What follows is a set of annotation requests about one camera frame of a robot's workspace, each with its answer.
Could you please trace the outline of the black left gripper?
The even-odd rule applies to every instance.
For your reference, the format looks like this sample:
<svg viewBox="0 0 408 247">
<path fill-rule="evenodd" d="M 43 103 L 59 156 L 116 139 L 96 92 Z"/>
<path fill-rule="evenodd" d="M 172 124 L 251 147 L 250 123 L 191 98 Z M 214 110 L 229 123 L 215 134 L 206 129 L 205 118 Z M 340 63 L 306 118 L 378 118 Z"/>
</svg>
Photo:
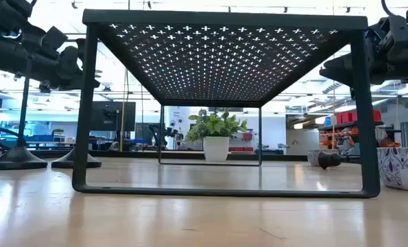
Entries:
<svg viewBox="0 0 408 247">
<path fill-rule="evenodd" d="M 60 90 L 82 88 L 82 70 L 77 65 L 78 48 L 68 46 L 61 53 L 57 51 L 67 39 L 60 30 L 22 34 L 21 44 L 27 52 L 30 78 L 40 81 L 56 78 L 58 66 Z"/>
</svg>

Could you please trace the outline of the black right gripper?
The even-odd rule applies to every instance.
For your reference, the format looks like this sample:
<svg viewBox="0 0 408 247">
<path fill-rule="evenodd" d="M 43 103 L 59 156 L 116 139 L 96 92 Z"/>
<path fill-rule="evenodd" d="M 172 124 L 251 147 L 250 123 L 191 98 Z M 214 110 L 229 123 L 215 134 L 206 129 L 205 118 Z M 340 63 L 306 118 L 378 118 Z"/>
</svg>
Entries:
<svg viewBox="0 0 408 247">
<path fill-rule="evenodd" d="M 398 60 L 388 58 L 388 50 L 381 48 L 381 36 L 375 31 L 370 34 L 374 64 L 371 66 L 371 83 L 382 84 L 386 80 L 400 80 L 402 84 L 408 83 L 408 43 L 399 51 Z M 320 75 L 325 78 L 353 87 L 352 55 L 348 53 L 338 58 L 333 58 L 324 63 Z"/>
</svg>

